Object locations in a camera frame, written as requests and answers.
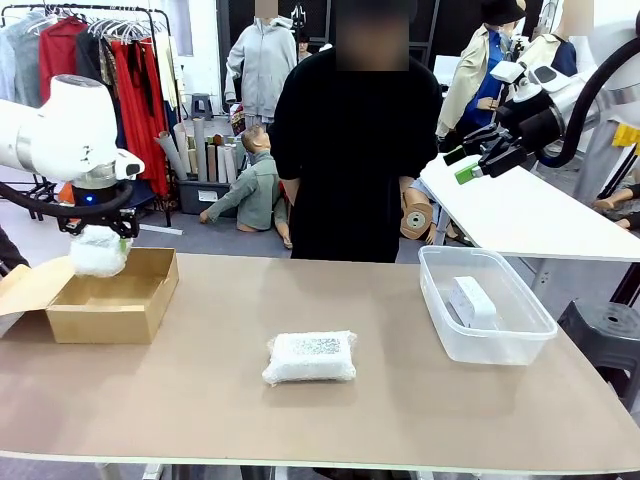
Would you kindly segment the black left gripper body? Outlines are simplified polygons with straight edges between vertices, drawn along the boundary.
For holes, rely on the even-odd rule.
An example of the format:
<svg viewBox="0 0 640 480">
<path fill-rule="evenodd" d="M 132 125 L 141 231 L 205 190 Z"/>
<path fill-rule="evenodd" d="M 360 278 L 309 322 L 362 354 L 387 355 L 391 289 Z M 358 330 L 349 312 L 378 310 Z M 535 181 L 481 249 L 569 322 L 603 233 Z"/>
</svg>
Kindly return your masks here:
<svg viewBox="0 0 640 480">
<path fill-rule="evenodd" d="M 94 207 L 118 202 L 119 187 L 114 184 L 106 188 L 81 188 L 73 186 L 73 199 L 76 207 Z"/>
</svg>

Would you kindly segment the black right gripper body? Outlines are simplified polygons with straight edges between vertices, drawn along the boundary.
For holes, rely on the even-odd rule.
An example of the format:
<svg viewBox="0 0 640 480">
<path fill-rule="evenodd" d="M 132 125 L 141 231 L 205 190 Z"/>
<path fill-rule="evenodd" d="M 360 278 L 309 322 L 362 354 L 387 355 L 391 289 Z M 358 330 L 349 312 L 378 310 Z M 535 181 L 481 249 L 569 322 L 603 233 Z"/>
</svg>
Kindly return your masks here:
<svg viewBox="0 0 640 480">
<path fill-rule="evenodd" d="M 509 100 L 498 108 L 498 123 L 517 140 L 527 154 L 542 150 L 563 135 L 564 121 L 545 92 L 517 102 Z"/>
</svg>

